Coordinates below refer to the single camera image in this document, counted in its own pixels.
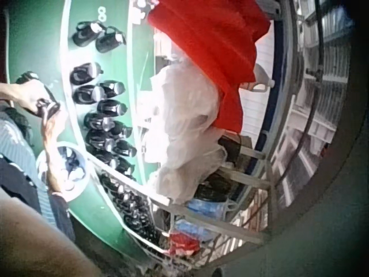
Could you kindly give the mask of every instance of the metal wire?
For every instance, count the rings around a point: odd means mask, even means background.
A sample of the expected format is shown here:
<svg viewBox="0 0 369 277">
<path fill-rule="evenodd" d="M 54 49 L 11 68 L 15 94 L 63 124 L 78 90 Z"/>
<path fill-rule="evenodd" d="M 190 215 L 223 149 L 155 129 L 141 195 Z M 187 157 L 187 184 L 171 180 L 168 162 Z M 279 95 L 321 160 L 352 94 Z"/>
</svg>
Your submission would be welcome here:
<svg viewBox="0 0 369 277">
<path fill-rule="evenodd" d="M 319 0 L 314 0 L 314 1 L 315 1 L 315 12 L 317 14 L 317 24 L 318 24 L 319 55 L 318 55 L 318 68 L 317 68 L 317 71 L 316 72 L 310 72 L 311 74 L 314 74 L 314 77 L 315 77 L 315 87 L 314 87 L 314 94 L 313 94 L 313 97 L 312 97 L 311 109 L 310 109 L 309 117 L 307 119 L 307 123 L 306 123 L 305 129 L 304 129 L 304 132 L 301 136 L 301 139 L 298 143 L 298 146 L 297 146 L 296 150 L 294 151 L 294 153 L 292 154 L 292 157 L 289 160 L 282 176 L 278 179 L 278 181 L 274 185 L 275 187 L 278 187 L 282 184 L 283 179 L 287 176 L 287 174 L 289 173 L 289 171 L 292 167 L 293 161 L 299 155 L 299 153 L 300 153 L 300 151 L 301 151 L 301 149 L 304 145 L 304 141 L 308 136 L 308 132 L 310 130 L 310 127 L 311 127 L 311 124 L 312 124 L 312 121 L 314 119 L 314 115 L 315 115 L 315 112 L 317 110 L 318 103 L 319 103 L 319 93 L 321 91 L 321 84 L 322 84 L 322 80 L 323 80 L 324 45 L 323 45 L 323 25 L 322 25 L 321 6 L 320 6 L 320 3 L 319 3 Z"/>
</svg>

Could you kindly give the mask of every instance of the red bag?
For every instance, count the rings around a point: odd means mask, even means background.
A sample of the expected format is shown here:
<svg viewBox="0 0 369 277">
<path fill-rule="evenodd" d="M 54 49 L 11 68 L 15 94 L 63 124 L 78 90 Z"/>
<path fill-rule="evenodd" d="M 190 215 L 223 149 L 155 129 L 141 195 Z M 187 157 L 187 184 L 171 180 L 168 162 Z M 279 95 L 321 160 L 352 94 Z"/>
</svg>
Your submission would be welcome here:
<svg viewBox="0 0 369 277">
<path fill-rule="evenodd" d="M 217 84 L 221 102 L 213 126 L 240 133 L 238 88 L 255 81 L 255 42 L 270 27 L 255 0 L 160 0 L 148 20 Z"/>
<path fill-rule="evenodd" d="M 171 247 L 170 255 L 191 256 L 200 250 L 200 242 L 182 233 L 172 233 L 169 236 Z"/>
</svg>

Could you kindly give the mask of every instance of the finger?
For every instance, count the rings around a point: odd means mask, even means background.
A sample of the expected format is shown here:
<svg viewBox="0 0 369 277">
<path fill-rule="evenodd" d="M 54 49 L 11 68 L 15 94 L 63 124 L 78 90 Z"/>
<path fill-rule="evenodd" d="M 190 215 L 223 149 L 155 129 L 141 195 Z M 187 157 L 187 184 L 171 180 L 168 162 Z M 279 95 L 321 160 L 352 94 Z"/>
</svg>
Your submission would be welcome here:
<svg viewBox="0 0 369 277">
<path fill-rule="evenodd" d="M 48 118 L 48 110 L 47 107 L 42 107 L 42 124 L 46 126 Z"/>
</svg>

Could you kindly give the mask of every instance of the green shelf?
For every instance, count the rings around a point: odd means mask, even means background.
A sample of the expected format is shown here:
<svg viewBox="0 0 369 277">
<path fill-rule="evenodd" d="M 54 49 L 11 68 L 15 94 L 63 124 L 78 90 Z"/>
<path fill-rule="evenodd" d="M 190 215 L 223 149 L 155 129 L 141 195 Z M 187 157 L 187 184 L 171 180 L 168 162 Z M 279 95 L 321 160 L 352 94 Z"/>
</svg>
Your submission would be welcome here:
<svg viewBox="0 0 369 277">
<path fill-rule="evenodd" d="M 9 81 L 13 83 L 27 70 L 36 72 L 42 82 L 51 89 L 55 98 L 63 103 L 70 101 L 68 99 L 70 95 L 65 90 L 65 78 L 63 78 L 65 66 L 71 70 L 84 62 L 95 61 L 104 70 L 104 74 L 96 80 L 97 83 L 104 80 L 123 82 L 126 92 L 115 99 L 125 103 L 129 110 L 117 120 L 135 129 L 127 141 L 138 149 L 138 154 L 128 160 L 136 164 L 134 177 L 139 184 L 143 184 L 157 166 L 145 163 L 140 156 L 138 146 L 140 146 L 141 128 L 135 125 L 134 109 L 137 92 L 151 90 L 150 77 L 155 73 L 154 41 L 153 29 L 150 26 L 145 23 L 142 25 L 130 23 L 129 5 L 129 1 L 115 0 L 35 0 L 32 2 L 13 0 L 8 11 L 7 74 Z M 101 17 L 101 7 L 104 8 L 106 17 Z M 126 46 L 101 54 L 96 51 L 94 42 L 84 48 L 73 44 L 70 37 L 77 23 L 96 20 L 99 16 L 100 19 L 106 19 L 103 22 L 105 26 L 115 26 L 126 34 Z M 64 53 L 63 45 L 66 43 L 67 53 Z M 85 113 L 94 108 L 96 109 L 96 105 L 77 105 L 78 123 L 81 123 Z M 43 150 L 39 132 L 40 119 L 24 111 L 22 113 L 27 116 L 32 126 L 33 150 L 37 156 Z M 74 132 L 73 119 L 70 118 L 59 141 L 68 141 L 83 147 L 81 134 L 84 137 L 86 130 L 82 128 L 81 131 Z M 142 249 L 124 231 L 107 204 L 106 197 L 103 197 L 99 184 L 93 179 L 82 194 L 69 205 L 73 216 L 110 247 L 140 263 L 149 261 Z"/>
</svg>

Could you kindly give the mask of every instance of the white wall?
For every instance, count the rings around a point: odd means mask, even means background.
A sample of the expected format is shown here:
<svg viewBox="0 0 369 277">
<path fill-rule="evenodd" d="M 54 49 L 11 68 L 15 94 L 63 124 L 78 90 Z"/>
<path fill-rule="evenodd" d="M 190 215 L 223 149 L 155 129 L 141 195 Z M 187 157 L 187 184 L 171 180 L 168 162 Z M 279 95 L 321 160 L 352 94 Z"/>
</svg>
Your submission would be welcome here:
<svg viewBox="0 0 369 277">
<path fill-rule="evenodd" d="M 269 77 L 273 73 L 274 61 L 274 24 L 272 22 L 269 32 L 256 43 L 257 59 Z M 249 92 L 240 89 L 240 97 L 243 109 L 242 136 L 249 136 L 255 147 L 258 140 L 261 125 L 264 120 L 266 105 L 268 103 L 269 90 L 265 93 Z"/>
</svg>

